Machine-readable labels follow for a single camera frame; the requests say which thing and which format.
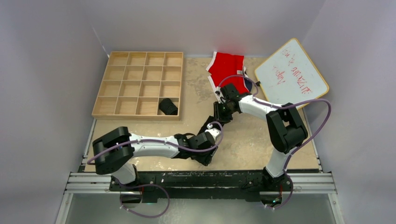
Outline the plain black underwear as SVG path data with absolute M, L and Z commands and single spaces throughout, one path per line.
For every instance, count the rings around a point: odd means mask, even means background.
M 216 146 L 216 141 L 221 136 L 220 126 L 223 124 L 222 122 L 219 124 L 214 124 L 214 121 L 216 121 L 216 119 L 213 116 L 209 116 L 198 134 L 175 134 L 174 137 L 177 140 L 179 146 L 194 149 L 196 152 L 179 148 L 178 154 L 174 156 L 174 158 L 192 159 L 203 166 L 208 166 L 211 163 L 216 150 L 218 149 L 218 146 Z

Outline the black striped underwear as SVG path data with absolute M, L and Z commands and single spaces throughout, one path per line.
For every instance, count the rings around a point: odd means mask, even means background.
M 159 110 L 163 112 L 165 115 L 177 115 L 178 108 L 177 106 L 171 101 L 170 98 L 164 98 L 159 102 Z

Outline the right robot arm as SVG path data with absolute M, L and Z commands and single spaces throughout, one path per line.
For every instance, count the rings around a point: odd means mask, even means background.
M 269 137 L 274 150 L 264 169 L 263 186 L 273 190 L 280 185 L 280 176 L 285 173 L 285 165 L 291 151 L 301 146 L 308 138 L 306 127 L 295 107 L 271 104 L 257 99 L 251 93 L 239 93 L 233 84 L 217 87 L 214 103 L 214 118 L 220 124 L 233 120 L 234 113 L 246 113 L 266 121 Z

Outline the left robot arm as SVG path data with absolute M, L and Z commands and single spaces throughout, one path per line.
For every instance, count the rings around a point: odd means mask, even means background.
M 93 141 L 94 156 L 87 164 L 95 166 L 96 174 L 111 174 L 126 190 L 133 191 L 139 186 L 139 178 L 135 165 L 129 163 L 130 159 L 192 159 L 206 166 L 223 136 L 219 125 L 208 125 L 198 135 L 185 133 L 169 137 L 136 135 L 126 126 L 121 126 Z

